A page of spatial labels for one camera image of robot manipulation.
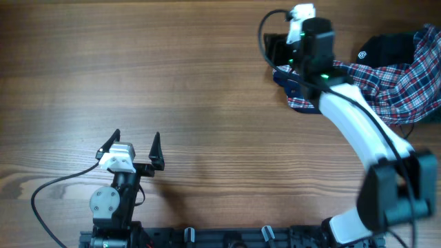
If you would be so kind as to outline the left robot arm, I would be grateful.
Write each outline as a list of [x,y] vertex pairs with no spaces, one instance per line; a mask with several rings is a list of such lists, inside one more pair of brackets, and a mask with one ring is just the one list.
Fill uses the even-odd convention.
[[97,189],[90,198],[93,214],[92,232],[82,233],[80,247],[89,248],[132,248],[153,247],[139,221],[133,221],[134,208],[140,203],[137,194],[143,192],[140,185],[142,177],[153,178],[156,171],[165,169],[161,149],[161,136],[157,132],[149,152],[149,163],[136,163],[134,146],[121,142],[120,130],[99,148],[96,153],[98,166],[111,174],[113,181],[107,187]]

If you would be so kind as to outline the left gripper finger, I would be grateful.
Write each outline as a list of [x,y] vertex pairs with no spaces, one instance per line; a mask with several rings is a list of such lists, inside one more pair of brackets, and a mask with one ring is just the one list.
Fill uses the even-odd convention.
[[149,159],[155,170],[163,171],[165,169],[165,161],[161,148],[161,135],[157,132],[154,136],[154,140],[150,149]]
[[120,129],[116,129],[109,139],[97,150],[95,159],[100,160],[104,153],[108,153],[111,146],[115,142],[119,142],[121,138]]

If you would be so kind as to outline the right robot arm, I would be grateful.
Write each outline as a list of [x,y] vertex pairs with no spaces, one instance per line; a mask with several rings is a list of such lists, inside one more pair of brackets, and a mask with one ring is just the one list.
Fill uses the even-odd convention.
[[416,151],[369,107],[351,77],[333,66],[334,31],[328,19],[284,11],[290,66],[303,96],[347,139],[365,168],[355,207],[325,223],[331,247],[345,247],[392,226],[436,213],[436,157]]

